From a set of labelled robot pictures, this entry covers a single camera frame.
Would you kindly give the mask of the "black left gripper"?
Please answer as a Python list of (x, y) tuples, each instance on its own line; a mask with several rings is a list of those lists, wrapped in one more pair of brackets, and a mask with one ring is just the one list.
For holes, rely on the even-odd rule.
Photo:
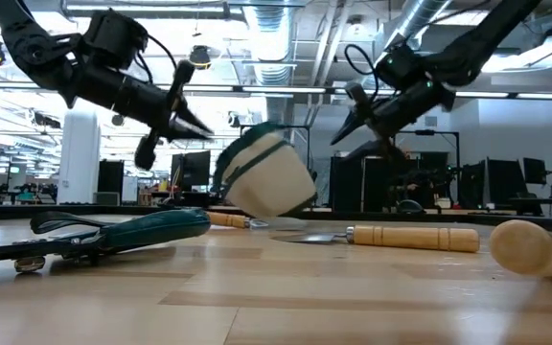
[(195, 68), (186, 60), (179, 63), (173, 75), (173, 82), (165, 100), (160, 104), (160, 113), (150, 132), (140, 139), (134, 155), (135, 165), (145, 171), (152, 168), (155, 161), (155, 147), (161, 138), (168, 142), (173, 140), (209, 140), (214, 134), (188, 108), (183, 96), (183, 86), (193, 75)]

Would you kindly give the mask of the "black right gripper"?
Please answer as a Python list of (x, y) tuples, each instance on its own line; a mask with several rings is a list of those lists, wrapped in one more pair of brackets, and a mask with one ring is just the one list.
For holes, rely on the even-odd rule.
[(359, 127), (367, 126), (376, 139), (352, 150), (344, 159), (349, 161), (378, 156), (385, 158), (394, 166), (404, 166), (405, 154), (391, 140), (403, 127), (401, 118), (395, 112), (395, 103), (386, 99), (371, 101), (362, 86), (354, 82), (346, 87), (346, 91), (355, 104), (333, 136), (331, 145), (339, 143)]

